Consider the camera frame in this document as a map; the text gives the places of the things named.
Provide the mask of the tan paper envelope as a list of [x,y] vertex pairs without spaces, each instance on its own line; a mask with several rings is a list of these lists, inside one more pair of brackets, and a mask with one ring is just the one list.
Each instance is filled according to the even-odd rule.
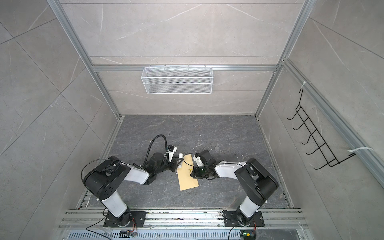
[[191,177],[193,171],[193,157],[184,155],[181,164],[177,168],[180,190],[188,190],[199,186],[198,180]]

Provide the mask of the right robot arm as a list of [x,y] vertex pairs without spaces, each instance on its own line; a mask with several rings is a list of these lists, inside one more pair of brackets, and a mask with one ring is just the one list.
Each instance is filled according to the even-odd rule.
[[237,208],[235,216],[229,219],[240,225],[249,225],[259,208],[279,188],[277,180],[256,159],[238,163],[218,161],[208,150],[193,154],[192,159],[191,177],[194,179],[229,178],[239,181],[246,198]]

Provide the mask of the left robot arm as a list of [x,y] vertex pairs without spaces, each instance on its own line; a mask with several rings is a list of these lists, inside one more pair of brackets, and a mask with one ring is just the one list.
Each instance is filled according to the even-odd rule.
[[141,168],[111,156],[82,177],[82,182],[116,220],[128,221],[130,209],[117,191],[121,183],[128,181],[149,185],[158,174],[167,170],[175,172],[181,161],[182,158],[176,158],[173,154],[155,153],[149,163]]

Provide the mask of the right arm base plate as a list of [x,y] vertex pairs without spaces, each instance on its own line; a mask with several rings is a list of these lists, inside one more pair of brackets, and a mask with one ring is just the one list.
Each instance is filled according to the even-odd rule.
[[242,212],[221,211],[226,227],[264,227],[264,217],[261,212],[255,212],[251,217],[246,217]]

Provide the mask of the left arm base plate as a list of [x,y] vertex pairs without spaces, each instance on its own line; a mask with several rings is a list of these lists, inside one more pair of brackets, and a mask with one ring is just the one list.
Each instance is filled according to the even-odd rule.
[[134,224],[138,228],[144,226],[147,212],[134,211],[129,213],[123,213],[119,218],[116,218],[113,214],[107,213],[106,220],[103,227],[111,228],[133,228]]

